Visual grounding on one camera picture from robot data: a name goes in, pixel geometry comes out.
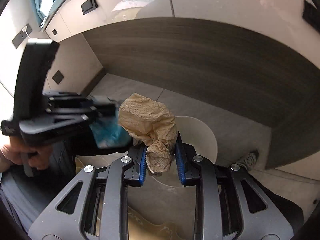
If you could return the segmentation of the person's left hand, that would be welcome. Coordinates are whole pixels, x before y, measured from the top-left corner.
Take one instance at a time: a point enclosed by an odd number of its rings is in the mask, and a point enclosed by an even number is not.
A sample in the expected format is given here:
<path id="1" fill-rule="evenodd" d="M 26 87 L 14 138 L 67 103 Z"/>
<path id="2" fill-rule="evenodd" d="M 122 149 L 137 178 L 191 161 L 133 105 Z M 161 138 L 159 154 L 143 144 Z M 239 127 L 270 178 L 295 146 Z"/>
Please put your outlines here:
<path id="1" fill-rule="evenodd" d="M 27 157 L 30 167 L 45 170 L 49 167 L 52 152 L 51 145 L 29 147 L 19 137 L 1 136 L 1 172 L 12 165 L 22 165 L 23 157 Z"/>

